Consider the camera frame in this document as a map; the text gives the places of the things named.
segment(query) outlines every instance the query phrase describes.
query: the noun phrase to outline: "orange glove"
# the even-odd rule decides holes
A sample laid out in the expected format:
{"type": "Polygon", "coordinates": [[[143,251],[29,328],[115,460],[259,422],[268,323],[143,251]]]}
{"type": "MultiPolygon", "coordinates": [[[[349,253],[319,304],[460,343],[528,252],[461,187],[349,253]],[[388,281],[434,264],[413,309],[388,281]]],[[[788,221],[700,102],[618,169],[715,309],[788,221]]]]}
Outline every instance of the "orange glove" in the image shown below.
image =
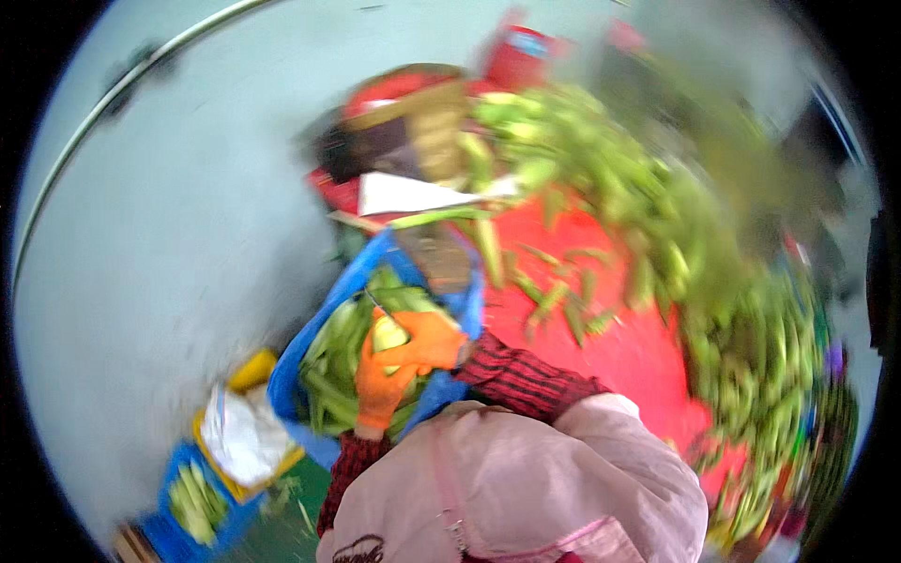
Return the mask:
{"type": "MultiPolygon", "coordinates": [[[[373,320],[378,319],[382,314],[377,309],[373,312],[373,320]]],[[[397,405],[404,397],[404,390],[410,385],[419,370],[419,366],[416,364],[406,364],[389,376],[385,373],[385,366],[389,365],[392,364],[386,364],[372,355],[372,329],[370,328],[359,351],[356,375],[359,401],[357,424],[380,430],[390,426],[391,415],[397,410],[397,405]]]]}
{"type": "Polygon", "coordinates": [[[438,313],[400,312],[395,320],[410,333],[410,341],[403,346],[383,350],[374,360],[384,366],[419,367],[425,375],[433,368],[454,369],[466,334],[451,325],[438,313]]]}

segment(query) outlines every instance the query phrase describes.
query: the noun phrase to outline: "dark red sweater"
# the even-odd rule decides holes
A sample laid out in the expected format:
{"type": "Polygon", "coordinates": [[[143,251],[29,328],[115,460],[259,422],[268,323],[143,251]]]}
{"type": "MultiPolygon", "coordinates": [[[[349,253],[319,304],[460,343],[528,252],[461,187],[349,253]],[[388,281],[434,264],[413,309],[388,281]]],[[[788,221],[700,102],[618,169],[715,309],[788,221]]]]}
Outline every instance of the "dark red sweater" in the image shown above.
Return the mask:
{"type": "MultiPolygon", "coordinates": [[[[595,379],[585,379],[574,371],[550,366],[528,350],[508,348],[490,332],[483,332],[475,344],[469,360],[457,370],[454,378],[522,416],[551,423],[578,401],[610,391],[595,379]]],[[[334,525],[341,498],[350,483],[382,459],[389,449],[391,442],[387,438],[361,440],[353,431],[341,435],[341,455],[332,466],[332,483],[319,512],[317,531],[320,537],[334,525]]],[[[560,562],[580,561],[574,554],[567,556],[560,562]]],[[[463,560],[479,561],[470,557],[463,560]]]]}

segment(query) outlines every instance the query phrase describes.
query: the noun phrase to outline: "pink hood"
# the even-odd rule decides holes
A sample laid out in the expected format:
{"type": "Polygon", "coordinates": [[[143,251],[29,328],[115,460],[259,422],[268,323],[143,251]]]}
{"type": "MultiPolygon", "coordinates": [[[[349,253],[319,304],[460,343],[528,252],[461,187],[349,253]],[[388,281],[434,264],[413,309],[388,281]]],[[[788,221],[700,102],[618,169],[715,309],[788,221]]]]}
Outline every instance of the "pink hood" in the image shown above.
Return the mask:
{"type": "Polygon", "coordinates": [[[622,395],[553,426],[499,407],[448,406],[360,475],[319,563],[697,561],[707,525],[692,470],[622,395]]]}

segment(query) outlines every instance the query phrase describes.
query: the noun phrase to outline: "yellow crate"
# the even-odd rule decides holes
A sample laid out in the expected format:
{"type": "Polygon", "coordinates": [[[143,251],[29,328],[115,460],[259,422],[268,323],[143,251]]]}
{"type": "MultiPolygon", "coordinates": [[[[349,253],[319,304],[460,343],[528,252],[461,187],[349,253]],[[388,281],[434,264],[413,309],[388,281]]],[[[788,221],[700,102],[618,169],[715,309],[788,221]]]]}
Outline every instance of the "yellow crate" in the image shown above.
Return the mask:
{"type": "MultiPolygon", "coordinates": [[[[277,361],[278,358],[272,353],[272,350],[261,350],[256,356],[244,364],[231,379],[229,379],[228,383],[225,384],[225,388],[232,393],[242,395],[253,387],[266,385],[277,361]]],[[[283,473],[292,468],[295,463],[304,457],[304,449],[300,446],[295,446],[285,455],[282,462],[278,464],[278,468],[272,477],[251,487],[239,485],[238,483],[235,483],[234,479],[226,475],[225,472],[219,468],[215,459],[213,459],[213,456],[210,455],[210,450],[207,449],[206,444],[204,444],[204,439],[200,435],[200,426],[204,422],[204,415],[205,409],[201,409],[197,411],[197,415],[194,417],[194,440],[197,442],[197,446],[200,447],[200,450],[204,453],[206,460],[210,462],[213,471],[215,471],[216,475],[222,479],[225,488],[232,493],[232,496],[238,501],[238,504],[246,503],[264,488],[272,485],[276,479],[281,477],[283,473]]]]}

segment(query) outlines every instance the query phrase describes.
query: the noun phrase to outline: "blue basket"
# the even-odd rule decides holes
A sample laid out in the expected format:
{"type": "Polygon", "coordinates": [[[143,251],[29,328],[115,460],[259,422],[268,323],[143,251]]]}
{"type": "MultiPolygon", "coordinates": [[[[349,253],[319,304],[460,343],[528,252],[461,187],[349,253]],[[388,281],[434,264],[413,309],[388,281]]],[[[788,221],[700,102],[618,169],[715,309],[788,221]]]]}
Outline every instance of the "blue basket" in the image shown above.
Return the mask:
{"type": "MultiPolygon", "coordinates": [[[[478,254],[468,244],[465,246],[472,261],[472,279],[469,287],[458,294],[436,297],[436,301],[447,308],[448,313],[460,324],[460,328],[474,340],[482,331],[485,281],[478,254]]],[[[267,390],[269,401],[278,418],[285,424],[291,439],[303,446],[306,455],[313,461],[329,470],[341,453],[341,446],[330,436],[317,436],[297,419],[296,406],[307,404],[306,391],[300,386],[297,377],[297,367],[313,338],[338,305],[360,291],[369,281],[372,272],[383,263],[393,268],[404,284],[426,287],[423,273],[406,253],[397,247],[391,229],[383,230],[344,269],[332,291],[325,297],[323,306],[288,344],[269,378],[267,390]]],[[[444,405],[462,399],[468,388],[466,384],[452,380],[446,371],[433,371],[429,383],[419,397],[413,416],[400,437],[405,436],[419,422],[434,416],[444,405]]]]}
{"type": "Polygon", "coordinates": [[[256,519],[263,493],[238,504],[222,481],[209,466],[204,454],[193,443],[182,442],[172,453],[163,478],[163,486],[157,498],[157,512],[146,514],[138,520],[141,531],[164,563],[204,563],[224,553],[240,540],[256,519]],[[228,504],[228,513],[216,528],[216,541],[211,547],[201,545],[178,524],[169,510],[169,485],[178,479],[178,466],[194,461],[209,483],[228,504]]]}

